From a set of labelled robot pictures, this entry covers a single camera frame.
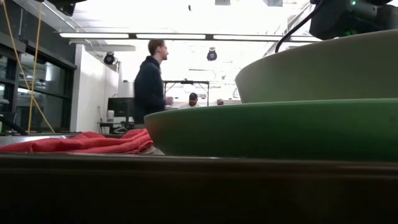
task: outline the computer monitor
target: computer monitor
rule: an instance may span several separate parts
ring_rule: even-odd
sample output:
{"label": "computer monitor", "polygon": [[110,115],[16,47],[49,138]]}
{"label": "computer monitor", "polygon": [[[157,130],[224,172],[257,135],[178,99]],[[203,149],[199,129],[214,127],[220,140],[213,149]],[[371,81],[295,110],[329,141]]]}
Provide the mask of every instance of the computer monitor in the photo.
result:
{"label": "computer monitor", "polygon": [[133,112],[133,97],[108,99],[108,110],[114,111],[115,117],[130,117]]}

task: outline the black cable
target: black cable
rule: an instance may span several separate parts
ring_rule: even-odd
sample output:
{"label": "black cable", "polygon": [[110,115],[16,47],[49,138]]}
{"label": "black cable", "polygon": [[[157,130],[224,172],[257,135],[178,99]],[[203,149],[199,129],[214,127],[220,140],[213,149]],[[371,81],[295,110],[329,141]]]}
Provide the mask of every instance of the black cable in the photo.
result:
{"label": "black cable", "polygon": [[101,117],[101,109],[100,109],[99,106],[97,108],[98,108],[98,113],[99,113],[99,133],[102,134],[102,128],[103,127],[101,127],[101,123],[103,123],[103,120],[102,120],[102,117]]}
{"label": "black cable", "polygon": [[293,29],[291,29],[287,34],[285,34],[279,41],[278,44],[275,47],[275,53],[279,52],[280,46],[283,44],[285,40],[287,40],[294,32],[296,32],[299,28],[301,28],[306,22],[308,22],[321,8],[323,2],[325,0],[320,0],[319,4],[315,7],[315,9],[306,16],[299,24],[297,24]]}
{"label": "black cable", "polygon": [[18,124],[14,123],[13,121],[5,118],[4,116],[0,116],[0,122],[8,126],[9,128],[17,131],[19,134],[22,136],[27,136],[29,135],[25,130],[23,130]]}

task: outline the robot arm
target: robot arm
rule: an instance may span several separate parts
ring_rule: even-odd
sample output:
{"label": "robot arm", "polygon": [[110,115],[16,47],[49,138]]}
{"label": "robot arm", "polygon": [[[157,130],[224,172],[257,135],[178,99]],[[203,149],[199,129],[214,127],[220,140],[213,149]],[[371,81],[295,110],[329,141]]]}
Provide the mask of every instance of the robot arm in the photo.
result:
{"label": "robot arm", "polygon": [[391,0],[311,0],[320,6],[310,33],[321,40],[398,28],[398,9]]}

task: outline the man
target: man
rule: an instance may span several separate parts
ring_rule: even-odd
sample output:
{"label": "man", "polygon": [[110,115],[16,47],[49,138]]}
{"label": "man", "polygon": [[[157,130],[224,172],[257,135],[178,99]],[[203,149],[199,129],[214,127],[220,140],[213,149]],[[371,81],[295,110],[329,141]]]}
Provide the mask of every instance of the man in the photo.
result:
{"label": "man", "polygon": [[164,111],[171,105],[172,98],[164,99],[160,64],[167,60],[164,40],[151,40],[148,44],[150,56],[143,61],[134,80],[134,122],[144,124],[144,116]]}
{"label": "man", "polygon": [[179,109],[195,108],[199,106],[200,105],[198,104],[198,95],[196,93],[191,93],[189,95],[189,102],[187,104],[180,106]]}

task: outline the white bowl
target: white bowl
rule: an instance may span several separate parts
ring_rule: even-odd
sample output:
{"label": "white bowl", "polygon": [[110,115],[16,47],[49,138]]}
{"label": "white bowl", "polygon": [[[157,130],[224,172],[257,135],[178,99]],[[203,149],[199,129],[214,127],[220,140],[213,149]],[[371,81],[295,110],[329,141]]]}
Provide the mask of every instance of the white bowl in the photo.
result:
{"label": "white bowl", "polygon": [[398,98],[398,30],[286,50],[243,68],[243,103]]}

